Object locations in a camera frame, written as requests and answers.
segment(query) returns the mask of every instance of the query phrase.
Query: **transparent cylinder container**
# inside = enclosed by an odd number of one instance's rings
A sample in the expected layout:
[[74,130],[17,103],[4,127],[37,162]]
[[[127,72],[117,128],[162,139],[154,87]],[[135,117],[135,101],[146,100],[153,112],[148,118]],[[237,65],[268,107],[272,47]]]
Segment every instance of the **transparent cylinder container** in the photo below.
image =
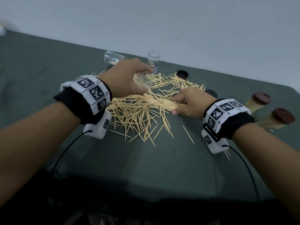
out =
[[159,57],[160,57],[160,53],[155,50],[150,50],[148,52],[147,64],[152,68],[153,73],[157,72]]
[[121,61],[123,59],[126,59],[126,57],[123,56],[123,55],[119,55],[119,54],[116,54],[114,52],[111,52],[110,50],[108,50],[104,54],[104,61],[107,64],[115,65],[115,64],[117,64],[119,61]]
[[133,76],[133,81],[141,87],[149,88],[152,86],[153,76],[146,71],[137,72]]

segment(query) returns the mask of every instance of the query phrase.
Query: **forearm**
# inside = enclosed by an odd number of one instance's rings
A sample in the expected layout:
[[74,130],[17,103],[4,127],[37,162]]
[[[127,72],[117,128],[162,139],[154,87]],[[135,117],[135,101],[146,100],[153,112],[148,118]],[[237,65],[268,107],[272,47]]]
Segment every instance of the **forearm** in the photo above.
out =
[[254,123],[239,128],[232,140],[273,194],[300,220],[300,153]]
[[20,189],[80,124],[56,102],[0,130],[0,206]]

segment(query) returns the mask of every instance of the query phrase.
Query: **container lid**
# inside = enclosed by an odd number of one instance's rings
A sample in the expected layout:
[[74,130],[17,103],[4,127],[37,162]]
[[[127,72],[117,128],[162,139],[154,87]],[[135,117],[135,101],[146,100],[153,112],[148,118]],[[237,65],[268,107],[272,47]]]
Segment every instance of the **container lid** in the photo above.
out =
[[205,92],[209,95],[211,95],[212,97],[214,98],[218,98],[218,94],[214,91],[214,90],[211,90],[211,89],[205,89]]
[[252,98],[255,102],[261,104],[261,105],[268,105],[269,103],[272,103],[272,100],[270,96],[264,92],[257,91],[252,95]]
[[184,70],[178,70],[177,73],[176,73],[176,75],[177,75],[179,78],[181,78],[181,79],[183,79],[183,80],[186,80],[187,77],[188,77],[188,72],[186,72],[186,71],[184,71]]
[[290,124],[293,123],[296,119],[294,115],[284,108],[275,108],[272,111],[273,117],[282,124]]

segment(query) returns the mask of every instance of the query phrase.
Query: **person's left hand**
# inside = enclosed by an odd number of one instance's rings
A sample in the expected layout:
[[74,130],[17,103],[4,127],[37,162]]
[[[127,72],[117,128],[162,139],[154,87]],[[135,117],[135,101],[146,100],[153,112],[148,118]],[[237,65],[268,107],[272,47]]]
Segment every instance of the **person's left hand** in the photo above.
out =
[[150,66],[134,58],[119,61],[98,78],[108,85],[113,97],[122,98],[128,95],[143,95],[147,92],[147,88],[138,86],[133,81],[134,74],[142,71],[153,73]]

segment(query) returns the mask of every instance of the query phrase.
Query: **table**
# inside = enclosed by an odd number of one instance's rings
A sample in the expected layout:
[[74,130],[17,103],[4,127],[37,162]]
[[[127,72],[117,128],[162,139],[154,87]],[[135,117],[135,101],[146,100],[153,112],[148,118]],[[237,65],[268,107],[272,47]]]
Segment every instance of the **table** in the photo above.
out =
[[[61,83],[79,75],[105,70],[108,64],[103,61],[104,52],[101,49],[16,32],[8,32],[5,37],[0,37],[0,128],[53,103],[53,96],[59,92]],[[300,95],[294,89],[159,62],[158,71],[165,75],[180,69],[189,73],[189,81],[204,83],[207,89],[215,90],[219,98],[234,98],[245,103],[255,91],[262,90],[271,95],[273,103],[259,110],[254,117],[261,120],[275,107],[291,111],[297,121],[272,134],[300,150],[297,140],[300,129]],[[200,134],[200,120],[172,114],[168,114],[167,119],[175,140],[166,130],[162,130],[155,139],[156,147],[150,140],[144,143],[140,138],[130,143],[129,140],[125,142],[125,137],[109,131],[103,140],[83,136],[62,158],[57,167],[57,176],[75,183],[72,189],[77,191],[77,197],[82,199],[80,202],[84,207],[95,206],[97,199],[102,198],[105,191],[153,203],[165,199],[256,201],[254,188],[243,162],[232,150],[229,150],[230,161],[224,153],[211,154]],[[195,145],[182,125],[190,133]],[[46,164],[48,170],[51,170],[53,162],[69,143],[82,133],[83,128],[84,126],[79,126],[66,139]],[[233,142],[228,142],[238,150]],[[274,198],[254,168],[248,161],[247,163],[261,199]]]

